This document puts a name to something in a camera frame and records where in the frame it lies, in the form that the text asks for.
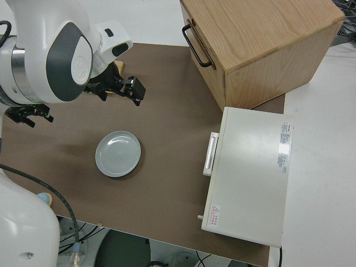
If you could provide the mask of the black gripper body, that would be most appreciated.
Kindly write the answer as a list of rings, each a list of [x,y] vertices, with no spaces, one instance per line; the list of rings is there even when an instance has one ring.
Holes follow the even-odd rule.
[[[44,104],[24,105],[10,107],[5,114],[15,123],[26,123],[29,116],[40,116],[42,113],[50,113],[50,108]]]
[[[131,100],[136,98],[143,100],[146,89],[136,76],[124,79],[119,74],[117,65],[112,62],[101,74],[90,78],[84,88],[84,92],[92,93],[96,96],[102,91],[106,91],[107,95],[109,92],[113,92]]]

